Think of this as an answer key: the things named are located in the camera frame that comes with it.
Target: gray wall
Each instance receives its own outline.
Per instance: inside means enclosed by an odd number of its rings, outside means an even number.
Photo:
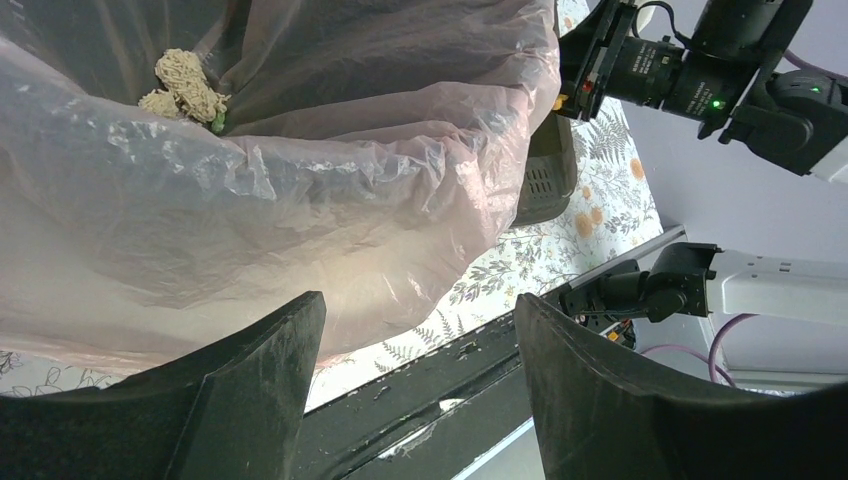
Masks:
[[[671,3],[678,29],[691,34],[706,1]],[[848,73],[848,48],[840,40],[846,38],[846,22],[848,1],[816,0],[793,51]],[[665,14],[657,11],[643,37],[659,39],[668,32]],[[657,207],[669,223],[685,225],[690,241],[769,256],[848,262],[848,186],[796,177],[743,145],[722,146],[715,138],[698,141],[694,122],[632,105],[625,110]],[[760,317],[734,329],[724,345],[735,368],[848,372],[845,328]]]

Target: plastic bag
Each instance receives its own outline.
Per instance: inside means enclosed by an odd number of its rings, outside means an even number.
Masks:
[[[322,358],[420,322],[515,215],[552,0],[0,5],[0,347],[130,373],[307,290]],[[145,113],[166,48],[224,138]]]

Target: orange flower print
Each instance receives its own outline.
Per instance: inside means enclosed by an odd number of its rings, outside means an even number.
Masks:
[[[589,238],[592,236],[592,232],[594,231],[595,226],[592,225],[592,219],[589,218],[585,213],[577,214],[577,234],[582,238]]]
[[[642,168],[642,162],[638,158],[634,157],[630,160],[630,172],[636,180],[645,179],[645,169]]]
[[[595,225],[604,223],[604,211],[600,207],[592,207],[592,223]]]

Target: leaf pattern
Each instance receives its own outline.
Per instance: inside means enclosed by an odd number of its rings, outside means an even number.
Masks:
[[[560,32],[576,26],[588,13],[585,0],[557,0]],[[511,310],[518,295],[549,291],[662,232],[620,102],[605,100],[597,119],[572,122],[572,133],[579,176],[568,210],[551,222],[506,232],[417,328],[317,370],[308,410],[484,328],[486,322]],[[3,395],[29,397],[56,389],[102,388],[119,380],[0,352]]]

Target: floral tablecloth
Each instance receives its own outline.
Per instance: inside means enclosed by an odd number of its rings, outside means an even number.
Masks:
[[[558,0],[560,32],[589,13],[585,0]],[[544,293],[662,233],[621,104],[573,125],[579,180],[568,210],[548,223],[503,235],[477,259],[419,327],[318,370],[307,409],[343,395],[511,310],[516,296]],[[0,394],[26,397],[120,381],[15,352],[0,352]]]

